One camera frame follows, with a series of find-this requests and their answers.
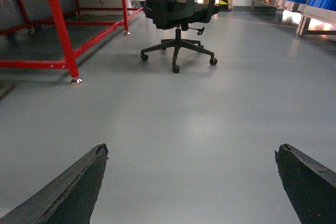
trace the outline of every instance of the office chair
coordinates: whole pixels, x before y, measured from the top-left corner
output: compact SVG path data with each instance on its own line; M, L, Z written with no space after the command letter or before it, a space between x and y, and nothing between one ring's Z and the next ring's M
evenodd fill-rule
M190 28L188 25L194 22L209 23L211 16L219 12L219 7L215 5L215 0L209 0L208 5L197 4L195 0L147 0L143 10L146 17L153 20L157 29L167 30L176 27L175 39L162 39L160 44L141 50L141 59L143 61L148 60L146 52L174 47L173 72L179 73L180 67L176 64L176 60L179 49L183 47L210 55L210 64L217 64L217 59L214 57L215 54L204 49L199 40L181 39L181 29L182 31L187 31ZM204 27L195 30L198 30L197 34L201 35Z

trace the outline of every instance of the gray epoxy floor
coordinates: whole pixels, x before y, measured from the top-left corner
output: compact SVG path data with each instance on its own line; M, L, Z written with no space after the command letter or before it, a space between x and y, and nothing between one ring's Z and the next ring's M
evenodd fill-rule
M187 49L179 74L172 49L142 62L174 30L141 14L131 36L116 30L83 55L80 86L63 71L1 69L16 88L0 101L0 216L106 143L92 224L299 224L274 150L289 143L336 171L334 37L301 39L251 13L205 26L182 36L216 67Z

